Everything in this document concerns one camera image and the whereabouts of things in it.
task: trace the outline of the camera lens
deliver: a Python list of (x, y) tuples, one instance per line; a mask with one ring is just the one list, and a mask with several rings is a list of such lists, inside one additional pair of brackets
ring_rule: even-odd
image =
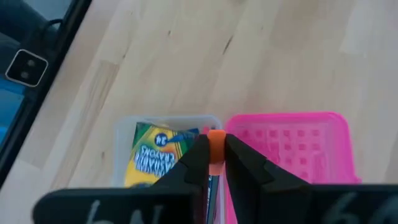
[(22, 77), (22, 78), (29, 78), (29, 73), (27, 73), (27, 72), (22, 72), (22, 73), (21, 73), (21, 77)]

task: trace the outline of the clear plastic container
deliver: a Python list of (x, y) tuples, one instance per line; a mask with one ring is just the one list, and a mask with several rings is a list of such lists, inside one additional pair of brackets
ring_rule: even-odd
[[(129, 163), (132, 141), (137, 122), (152, 123), (166, 126), (174, 130), (189, 130), (198, 128), (201, 133), (209, 129), (223, 129), (218, 118), (212, 115), (198, 116), (128, 116), (119, 120), (114, 132), (114, 172), (113, 186), (124, 187), (124, 176)], [(224, 223), (224, 184), (220, 177), (216, 197), (214, 224)]]

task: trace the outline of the yellow crayon box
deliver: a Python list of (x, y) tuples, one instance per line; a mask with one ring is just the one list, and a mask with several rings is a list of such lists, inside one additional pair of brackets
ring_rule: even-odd
[(125, 187), (147, 187), (166, 174), (193, 145), (196, 133), (137, 123)]

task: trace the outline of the black frame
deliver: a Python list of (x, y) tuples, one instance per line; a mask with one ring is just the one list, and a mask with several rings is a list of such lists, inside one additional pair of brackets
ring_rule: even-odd
[(25, 91), (25, 98), (19, 111), (0, 145), (0, 188), (24, 143), (45, 96), (50, 90), (90, 4), (91, 0), (73, 0), (70, 4), (64, 16), (65, 23), (62, 25), (62, 33), (60, 34), (62, 39), (58, 43), (61, 47), (56, 51), (54, 59), (50, 61), (41, 83), (37, 87), (28, 88)]

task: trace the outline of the plastic bin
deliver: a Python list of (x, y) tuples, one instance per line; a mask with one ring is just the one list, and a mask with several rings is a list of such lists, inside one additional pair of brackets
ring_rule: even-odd
[[(360, 183), (348, 125), (339, 114), (242, 114), (227, 122), (226, 132), (309, 183)], [(237, 223), (228, 185), (225, 197), (225, 222)]]
[[(129, 163), (132, 142), (136, 130), (137, 122), (152, 123), (159, 126), (167, 126), (174, 130), (189, 130), (198, 128), (199, 131), (206, 132), (209, 129), (223, 129), (219, 119), (212, 115), (198, 116), (128, 116), (115, 125), (114, 141), (114, 173), (113, 186), (124, 187), (124, 176)], [(224, 223), (224, 184), (222, 178), (219, 178), (216, 197), (214, 224)]]

